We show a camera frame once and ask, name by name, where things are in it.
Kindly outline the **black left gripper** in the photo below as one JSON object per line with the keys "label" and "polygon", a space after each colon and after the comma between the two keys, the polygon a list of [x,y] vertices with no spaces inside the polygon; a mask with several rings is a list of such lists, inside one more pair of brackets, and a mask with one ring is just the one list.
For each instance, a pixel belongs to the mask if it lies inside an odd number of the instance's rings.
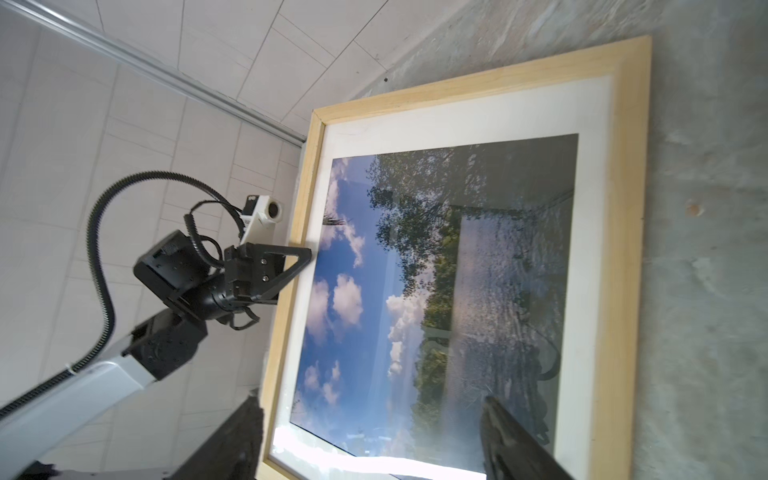
{"label": "black left gripper", "polygon": [[246,330],[260,322],[252,307],[276,304],[312,260],[309,248],[253,243],[230,246],[220,258],[202,257],[203,240],[176,230],[138,259],[134,275],[165,306],[138,332],[183,321]]}

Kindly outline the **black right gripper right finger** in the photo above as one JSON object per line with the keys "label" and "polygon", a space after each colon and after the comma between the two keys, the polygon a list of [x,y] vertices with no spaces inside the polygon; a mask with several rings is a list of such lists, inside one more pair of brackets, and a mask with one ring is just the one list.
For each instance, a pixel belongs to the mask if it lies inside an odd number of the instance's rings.
{"label": "black right gripper right finger", "polygon": [[480,438],[488,479],[573,479],[494,396],[484,399]]}

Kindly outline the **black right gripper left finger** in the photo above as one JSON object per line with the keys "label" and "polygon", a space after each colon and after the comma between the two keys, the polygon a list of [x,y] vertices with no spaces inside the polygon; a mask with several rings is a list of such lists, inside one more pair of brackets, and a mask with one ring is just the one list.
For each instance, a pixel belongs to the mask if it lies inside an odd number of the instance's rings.
{"label": "black right gripper left finger", "polygon": [[264,411],[257,396],[248,396],[170,479],[254,479],[263,435]]}

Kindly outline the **landscape photo print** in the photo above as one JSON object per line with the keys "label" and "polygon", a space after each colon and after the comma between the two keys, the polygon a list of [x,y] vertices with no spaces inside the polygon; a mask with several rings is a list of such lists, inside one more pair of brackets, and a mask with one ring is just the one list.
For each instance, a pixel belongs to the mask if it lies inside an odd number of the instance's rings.
{"label": "landscape photo print", "polygon": [[290,423],[479,471],[494,396],[552,451],[578,144],[332,160]]}

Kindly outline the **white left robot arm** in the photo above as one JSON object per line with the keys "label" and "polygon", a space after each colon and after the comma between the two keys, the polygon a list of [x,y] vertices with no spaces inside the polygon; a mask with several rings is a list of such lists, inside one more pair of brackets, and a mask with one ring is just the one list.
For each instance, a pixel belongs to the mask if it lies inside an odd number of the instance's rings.
{"label": "white left robot arm", "polygon": [[176,230],[140,257],[135,276],[164,310],[134,328],[84,370],[1,421],[1,476],[17,479],[64,438],[114,405],[186,365],[207,324],[233,326],[254,304],[274,305],[309,265],[308,248],[243,243],[228,247],[212,272]]}

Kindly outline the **aluminium corner post left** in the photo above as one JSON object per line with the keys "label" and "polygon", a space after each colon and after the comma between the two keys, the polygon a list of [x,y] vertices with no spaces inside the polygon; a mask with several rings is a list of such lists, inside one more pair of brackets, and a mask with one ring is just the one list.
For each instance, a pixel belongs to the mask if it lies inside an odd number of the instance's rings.
{"label": "aluminium corner post left", "polygon": [[57,12],[39,1],[1,0],[1,6],[123,63],[161,85],[216,108],[291,145],[300,147],[306,141],[304,135],[205,86],[152,56],[104,34],[95,27],[75,17]]}

